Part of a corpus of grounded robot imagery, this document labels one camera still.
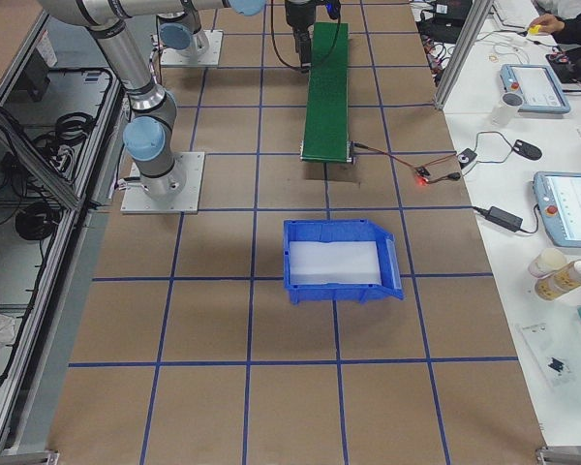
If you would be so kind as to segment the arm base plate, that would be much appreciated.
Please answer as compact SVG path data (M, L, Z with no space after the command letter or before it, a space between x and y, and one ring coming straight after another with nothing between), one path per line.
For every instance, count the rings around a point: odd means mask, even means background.
M163 68L218 67L224 33L222 30L161 29Z
M204 152L175 152L174 166L165 176L142 176L132 162L129 177L119 182L124 196L121 211L126 214L197 214L204 171Z

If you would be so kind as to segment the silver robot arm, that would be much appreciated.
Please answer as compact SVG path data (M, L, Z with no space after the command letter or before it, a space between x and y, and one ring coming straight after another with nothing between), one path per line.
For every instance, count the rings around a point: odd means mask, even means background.
M123 142L135 161L142 189L151 198L179 193L187 174L178 167L170 140L176 103L155 81L139 54L125 20L134 16L179 14L195 17L201 10L231 8L243 16L262 11L262 1L42 1L54 18L86 28L120 79L134 113Z
M318 1L285 1L287 25L291 28L299 66L285 62L275 43L274 25L270 26L271 42L278 60L300 73L307 73L312 65L310 28L316 22ZM208 50L206 34L202 30L199 12L231 8L238 14L254 16L262 11L265 1L182 1L182 10L174 14L158 14L158 36L163 46L188 57L197 57Z

